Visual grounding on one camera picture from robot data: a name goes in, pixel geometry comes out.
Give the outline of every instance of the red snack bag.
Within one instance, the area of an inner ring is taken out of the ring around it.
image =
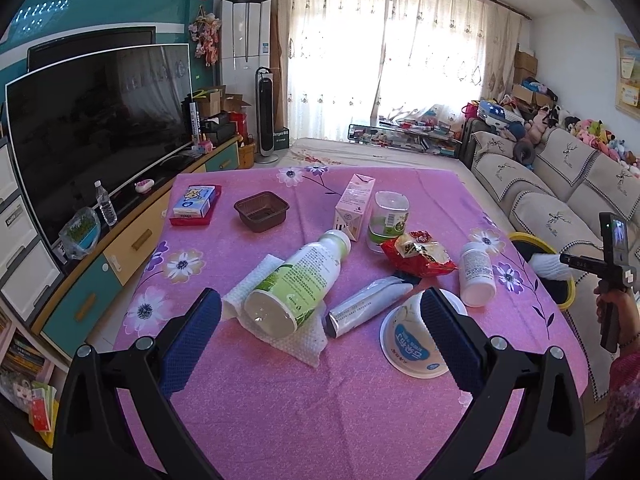
[[[394,267],[420,278],[449,274],[457,269],[445,248],[427,231],[411,231],[380,247]]]

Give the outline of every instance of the trash bag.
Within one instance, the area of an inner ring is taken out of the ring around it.
[[[60,230],[65,254],[73,260],[82,260],[92,253],[100,238],[100,219],[90,207],[83,207]]]

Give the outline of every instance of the camera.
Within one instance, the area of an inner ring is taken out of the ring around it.
[[[617,289],[627,292],[636,282],[636,268],[629,265],[629,245],[626,236],[626,221],[613,213],[600,213],[600,235],[602,236],[604,259],[588,256],[561,254],[560,261],[572,269],[583,270],[600,278],[601,294]],[[611,353],[618,349],[620,320],[613,303],[607,304],[602,326],[600,345]]]

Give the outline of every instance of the white storage drawer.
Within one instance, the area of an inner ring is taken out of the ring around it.
[[[60,271],[40,241],[6,280],[2,293],[18,316],[26,320],[59,275]]]
[[[0,148],[0,203],[9,198],[9,195],[18,189],[14,170],[9,159],[9,147]]]
[[[0,214],[0,278],[37,234],[20,196]]]

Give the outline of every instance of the plastic wrapper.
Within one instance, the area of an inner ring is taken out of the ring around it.
[[[67,258],[82,260],[93,252],[100,237],[100,219],[90,207],[83,207],[60,229]]]
[[[398,270],[420,278],[449,274],[457,269],[443,245],[427,231],[412,231],[387,240],[380,248]]]

